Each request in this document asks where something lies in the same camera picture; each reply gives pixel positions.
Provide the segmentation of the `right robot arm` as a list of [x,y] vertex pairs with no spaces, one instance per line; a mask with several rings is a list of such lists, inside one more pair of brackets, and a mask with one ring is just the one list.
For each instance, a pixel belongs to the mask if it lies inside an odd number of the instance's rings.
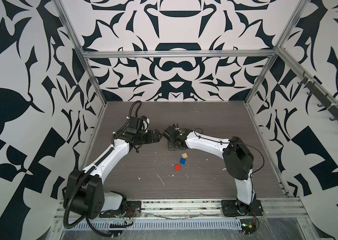
[[219,139],[195,130],[179,129],[176,125],[167,127],[163,136],[174,149],[200,150],[223,159],[237,188],[237,200],[228,205],[228,215],[247,216],[251,212],[256,198],[252,181],[254,156],[239,137]]

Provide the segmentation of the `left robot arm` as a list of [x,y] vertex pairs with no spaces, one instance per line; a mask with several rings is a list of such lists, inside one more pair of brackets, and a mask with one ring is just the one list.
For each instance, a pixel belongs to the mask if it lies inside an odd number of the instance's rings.
[[150,120],[146,116],[130,117],[128,123],[118,133],[111,136],[111,144],[91,164],[82,170],[73,170],[69,177],[64,195],[64,220],[70,213],[94,219],[100,213],[114,211],[118,214],[126,208],[127,198],[114,191],[106,193],[104,182],[118,162],[131,150],[142,145],[158,143],[159,130],[149,130]]

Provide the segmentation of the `blue wood cube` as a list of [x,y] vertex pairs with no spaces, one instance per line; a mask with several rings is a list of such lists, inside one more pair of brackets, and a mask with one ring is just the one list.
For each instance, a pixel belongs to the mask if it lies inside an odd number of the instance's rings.
[[180,159],[180,164],[183,164],[183,165],[186,164],[186,159],[181,158]]

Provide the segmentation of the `small green circuit board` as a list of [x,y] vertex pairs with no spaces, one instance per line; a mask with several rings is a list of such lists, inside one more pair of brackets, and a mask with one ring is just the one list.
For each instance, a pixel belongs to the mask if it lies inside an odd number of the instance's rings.
[[254,219],[241,219],[241,233],[243,235],[253,235],[259,228],[260,221],[256,218]]

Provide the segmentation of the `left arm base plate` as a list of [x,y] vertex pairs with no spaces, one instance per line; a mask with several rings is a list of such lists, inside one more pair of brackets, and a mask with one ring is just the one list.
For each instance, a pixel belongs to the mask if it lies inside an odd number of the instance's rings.
[[141,201],[123,201],[117,210],[107,210],[101,212],[100,218],[116,218],[122,216],[124,218],[133,217],[141,212]]

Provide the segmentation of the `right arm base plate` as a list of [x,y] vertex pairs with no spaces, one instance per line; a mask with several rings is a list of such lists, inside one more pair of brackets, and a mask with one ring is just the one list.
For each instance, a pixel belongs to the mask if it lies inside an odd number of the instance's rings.
[[238,200],[222,200],[221,205],[225,217],[263,216],[262,204],[257,199],[249,205]]

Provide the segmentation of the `black hook rail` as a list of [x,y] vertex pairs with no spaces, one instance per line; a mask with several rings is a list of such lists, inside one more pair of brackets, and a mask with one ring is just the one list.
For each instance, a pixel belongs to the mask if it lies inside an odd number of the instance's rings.
[[317,104],[319,108],[330,112],[332,115],[330,120],[332,122],[338,122],[338,100],[336,100],[335,97],[330,94],[318,80],[310,78],[304,71],[302,73],[302,80],[298,84],[300,86],[303,85],[308,89],[308,96],[314,96],[319,101]]

